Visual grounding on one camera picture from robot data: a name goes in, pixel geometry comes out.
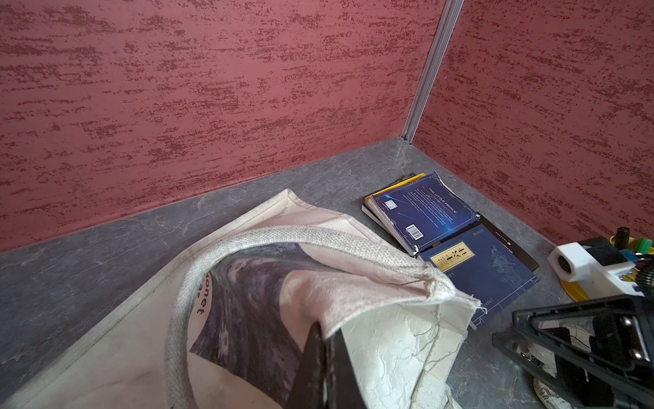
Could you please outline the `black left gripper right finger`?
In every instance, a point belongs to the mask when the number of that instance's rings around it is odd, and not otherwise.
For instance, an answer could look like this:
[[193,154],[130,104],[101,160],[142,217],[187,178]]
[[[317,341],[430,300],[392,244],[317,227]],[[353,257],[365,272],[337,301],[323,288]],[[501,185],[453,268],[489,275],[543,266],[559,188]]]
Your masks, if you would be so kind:
[[327,340],[326,364],[326,407],[366,409],[341,330]]

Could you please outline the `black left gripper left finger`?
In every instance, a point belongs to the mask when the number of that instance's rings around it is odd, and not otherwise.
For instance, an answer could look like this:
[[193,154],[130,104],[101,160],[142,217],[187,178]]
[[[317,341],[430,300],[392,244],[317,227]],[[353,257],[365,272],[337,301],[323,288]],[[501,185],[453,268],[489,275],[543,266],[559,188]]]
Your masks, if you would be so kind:
[[326,408],[326,345],[318,322],[311,325],[296,377],[285,407],[289,409]]

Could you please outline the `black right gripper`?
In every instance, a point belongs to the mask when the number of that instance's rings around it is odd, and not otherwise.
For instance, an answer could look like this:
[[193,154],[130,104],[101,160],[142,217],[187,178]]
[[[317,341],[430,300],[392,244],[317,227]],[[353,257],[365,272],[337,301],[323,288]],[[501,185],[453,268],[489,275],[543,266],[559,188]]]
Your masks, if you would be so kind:
[[[543,322],[589,319],[587,348],[565,327]],[[513,313],[492,345],[575,408],[653,407],[653,299],[615,297]]]

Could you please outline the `beige canvas tote bag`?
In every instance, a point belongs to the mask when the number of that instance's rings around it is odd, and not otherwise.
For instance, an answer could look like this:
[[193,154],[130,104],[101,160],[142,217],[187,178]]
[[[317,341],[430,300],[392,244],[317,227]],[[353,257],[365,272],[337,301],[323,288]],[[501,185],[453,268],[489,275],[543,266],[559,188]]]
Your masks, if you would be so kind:
[[454,408],[480,302],[354,218],[284,190],[188,247],[7,408],[286,408],[314,322],[367,408]]

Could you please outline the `blue Prince book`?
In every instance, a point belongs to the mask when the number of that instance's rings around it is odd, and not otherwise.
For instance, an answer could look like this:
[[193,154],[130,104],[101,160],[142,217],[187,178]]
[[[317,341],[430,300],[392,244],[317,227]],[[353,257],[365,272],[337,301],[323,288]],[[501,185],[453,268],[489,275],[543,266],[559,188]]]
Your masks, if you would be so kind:
[[412,257],[480,220],[436,172],[364,200],[364,207]]

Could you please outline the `yellow spine book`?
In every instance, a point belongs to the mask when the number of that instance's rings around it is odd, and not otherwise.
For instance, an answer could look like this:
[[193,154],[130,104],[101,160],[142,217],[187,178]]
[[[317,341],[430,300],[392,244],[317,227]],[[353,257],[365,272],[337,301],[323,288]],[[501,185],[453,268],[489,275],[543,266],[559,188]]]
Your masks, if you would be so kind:
[[373,196],[376,196],[376,195],[379,195],[379,194],[384,194],[384,193],[386,193],[386,192],[388,192],[388,191],[392,191],[392,190],[394,190],[394,189],[396,189],[396,188],[403,187],[403,186],[406,186],[406,185],[408,185],[408,184],[411,184],[411,183],[417,182],[418,180],[424,178],[425,176],[426,176],[425,173],[416,174],[416,175],[414,175],[414,174],[410,174],[410,175],[409,175],[407,178],[405,178],[405,179],[402,179],[402,180],[399,180],[399,181],[397,181],[397,182],[394,182],[393,184],[391,184],[391,185],[389,185],[389,186],[387,186],[387,187],[384,187],[384,188],[382,188],[382,189],[379,190],[379,191],[376,191],[376,192],[374,192],[374,193],[372,193],[372,194],[369,194],[368,196],[365,196],[365,197],[364,197],[364,200],[371,199]]

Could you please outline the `black book yellow characters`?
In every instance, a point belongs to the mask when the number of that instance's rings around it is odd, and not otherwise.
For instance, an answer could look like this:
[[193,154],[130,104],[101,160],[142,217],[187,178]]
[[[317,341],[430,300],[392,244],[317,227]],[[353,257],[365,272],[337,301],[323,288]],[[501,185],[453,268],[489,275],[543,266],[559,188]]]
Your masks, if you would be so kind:
[[539,268],[538,262],[522,249],[513,239],[511,239],[500,228],[495,226],[484,216],[480,217],[480,222],[485,226],[516,258],[521,261],[531,272],[535,272]]

